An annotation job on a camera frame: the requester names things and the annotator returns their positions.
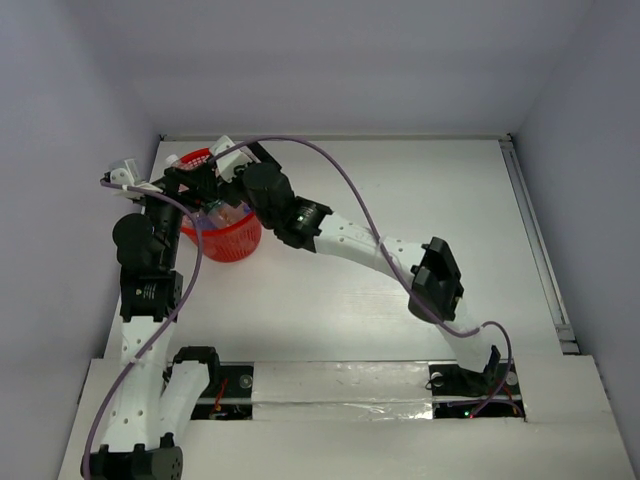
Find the light blue label bottle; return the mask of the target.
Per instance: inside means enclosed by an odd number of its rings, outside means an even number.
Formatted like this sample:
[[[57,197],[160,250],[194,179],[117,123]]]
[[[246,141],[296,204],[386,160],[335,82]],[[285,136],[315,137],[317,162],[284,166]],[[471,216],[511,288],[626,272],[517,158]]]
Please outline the light blue label bottle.
[[[175,168],[179,170],[185,170],[188,164],[185,163],[178,155],[171,154],[165,159],[165,166],[167,168]]]

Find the green label clear bottle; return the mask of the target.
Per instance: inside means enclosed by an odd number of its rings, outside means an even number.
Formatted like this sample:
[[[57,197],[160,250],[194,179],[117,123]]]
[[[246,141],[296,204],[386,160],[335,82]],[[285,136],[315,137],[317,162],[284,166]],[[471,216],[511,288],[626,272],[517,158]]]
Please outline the green label clear bottle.
[[[207,203],[203,211],[208,216],[216,216],[223,218],[226,222],[231,222],[234,219],[235,210],[233,207],[226,204],[223,200],[216,200]]]

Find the orange blue label bottle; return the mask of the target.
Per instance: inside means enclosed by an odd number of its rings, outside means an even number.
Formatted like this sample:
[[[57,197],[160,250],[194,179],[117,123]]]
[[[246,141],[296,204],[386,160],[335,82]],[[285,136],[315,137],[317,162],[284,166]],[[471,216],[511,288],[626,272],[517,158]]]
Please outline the orange blue label bottle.
[[[203,231],[224,229],[240,222],[250,213],[250,208],[243,202],[232,207],[218,201],[195,214],[196,225]]]

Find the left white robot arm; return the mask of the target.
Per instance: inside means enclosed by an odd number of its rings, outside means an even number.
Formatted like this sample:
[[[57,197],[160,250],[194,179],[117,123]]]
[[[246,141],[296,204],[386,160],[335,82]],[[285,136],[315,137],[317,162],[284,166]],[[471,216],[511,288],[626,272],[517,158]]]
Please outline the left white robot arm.
[[[180,443],[201,395],[221,383],[212,347],[168,347],[195,283],[175,269],[182,220],[177,182],[142,179],[134,160],[113,164],[102,186],[143,210],[122,217],[112,238],[120,265],[121,371],[91,424],[81,460],[85,479],[179,479]]]

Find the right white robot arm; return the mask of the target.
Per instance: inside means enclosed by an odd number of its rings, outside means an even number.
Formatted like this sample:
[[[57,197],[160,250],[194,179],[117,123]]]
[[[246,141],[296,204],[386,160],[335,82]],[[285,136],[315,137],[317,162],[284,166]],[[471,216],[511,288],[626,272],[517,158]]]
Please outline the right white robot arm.
[[[410,313],[435,325],[452,349],[457,365],[447,378],[456,394],[475,397],[491,391],[500,352],[480,325],[458,310],[464,288],[445,240],[434,237],[419,244],[384,237],[372,221],[360,226],[296,195],[280,165],[257,142],[238,146],[223,136],[210,152],[225,200],[245,202],[264,228],[292,248],[349,260],[398,281],[409,295]]]

